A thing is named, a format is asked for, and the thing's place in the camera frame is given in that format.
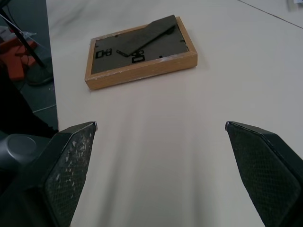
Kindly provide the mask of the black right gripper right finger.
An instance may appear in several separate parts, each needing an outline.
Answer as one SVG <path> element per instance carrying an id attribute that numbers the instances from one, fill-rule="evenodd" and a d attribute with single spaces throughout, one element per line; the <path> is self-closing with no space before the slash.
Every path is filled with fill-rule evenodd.
<path id="1" fill-rule="evenodd" d="M 275 133 L 232 121 L 225 130 L 265 227 L 303 227 L 303 160 Z"/>

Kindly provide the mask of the grey robot body joint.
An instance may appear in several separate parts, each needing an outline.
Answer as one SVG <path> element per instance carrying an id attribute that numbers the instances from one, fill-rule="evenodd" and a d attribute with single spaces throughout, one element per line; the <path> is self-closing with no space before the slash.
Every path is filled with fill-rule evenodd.
<path id="1" fill-rule="evenodd" d="M 11 134 L 0 140 L 0 195 L 16 175 L 43 152 L 50 140 L 25 134 Z"/>

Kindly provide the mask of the wooden picture frame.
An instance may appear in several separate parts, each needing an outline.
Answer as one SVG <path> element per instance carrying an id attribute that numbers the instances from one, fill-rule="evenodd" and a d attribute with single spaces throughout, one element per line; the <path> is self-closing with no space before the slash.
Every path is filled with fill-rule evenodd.
<path id="1" fill-rule="evenodd" d="M 95 37 L 90 41 L 85 82 L 97 90 L 197 66 L 198 54 L 180 17 L 176 24 L 125 57 L 117 47 L 145 26 Z"/>

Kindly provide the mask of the orange block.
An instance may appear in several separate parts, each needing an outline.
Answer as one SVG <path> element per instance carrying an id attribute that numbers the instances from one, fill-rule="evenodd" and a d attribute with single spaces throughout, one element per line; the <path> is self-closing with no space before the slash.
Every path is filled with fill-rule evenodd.
<path id="1" fill-rule="evenodd" d="M 17 38 L 0 44 L 0 65 L 7 67 L 9 78 L 12 81 L 21 81 L 25 78 L 28 69 L 36 65 L 36 60 Z"/>

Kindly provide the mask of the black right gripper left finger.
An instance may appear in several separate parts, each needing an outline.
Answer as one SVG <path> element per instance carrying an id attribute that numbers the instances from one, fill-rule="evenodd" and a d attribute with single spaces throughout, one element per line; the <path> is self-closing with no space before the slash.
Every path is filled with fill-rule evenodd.
<path id="1" fill-rule="evenodd" d="M 0 195 L 0 227 L 70 227 L 96 131 L 96 122 L 86 122 L 50 138 Z"/>

